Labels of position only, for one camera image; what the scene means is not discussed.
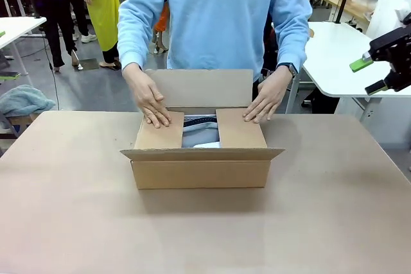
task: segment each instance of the robotic arm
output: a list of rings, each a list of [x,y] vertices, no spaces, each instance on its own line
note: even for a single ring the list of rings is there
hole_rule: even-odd
[[[350,65],[353,72],[367,67],[374,61],[387,61],[391,70],[384,80],[365,88],[368,95],[393,89],[398,92],[411,85],[411,13],[400,27],[370,42],[370,50],[362,59]]]

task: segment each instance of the orange garment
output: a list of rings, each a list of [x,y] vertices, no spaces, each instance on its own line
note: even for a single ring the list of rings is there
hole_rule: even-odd
[[[159,22],[154,26],[154,30],[157,32],[164,32],[167,29],[167,20],[170,15],[170,8],[168,2],[164,3]]]

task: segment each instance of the light blue sweatshirt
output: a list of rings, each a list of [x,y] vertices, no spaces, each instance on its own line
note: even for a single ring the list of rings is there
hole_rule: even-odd
[[[121,64],[143,67],[152,28],[164,0],[126,0],[120,7]],[[309,39],[308,0],[169,0],[169,69],[253,69],[263,66],[263,30],[271,12],[279,44],[278,63],[299,70]]]

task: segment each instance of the sleeve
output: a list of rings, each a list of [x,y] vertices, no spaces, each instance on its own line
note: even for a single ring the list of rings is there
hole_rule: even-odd
[[[308,0],[271,0],[279,64],[292,63],[300,71],[307,59],[305,45],[310,38],[308,19],[312,11]]]
[[[143,68],[152,29],[159,20],[164,0],[126,0],[119,9],[118,50],[123,68],[137,63]]]

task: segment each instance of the wristwatch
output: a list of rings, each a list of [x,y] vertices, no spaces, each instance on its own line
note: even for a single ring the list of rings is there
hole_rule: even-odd
[[[295,75],[298,74],[297,69],[295,68],[295,66],[291,62],[284,62],[284,63],[278,64],[277,67],[282,66],[282,65],[288,68],[288,70],[291,72],[293,78],[295,77]]]

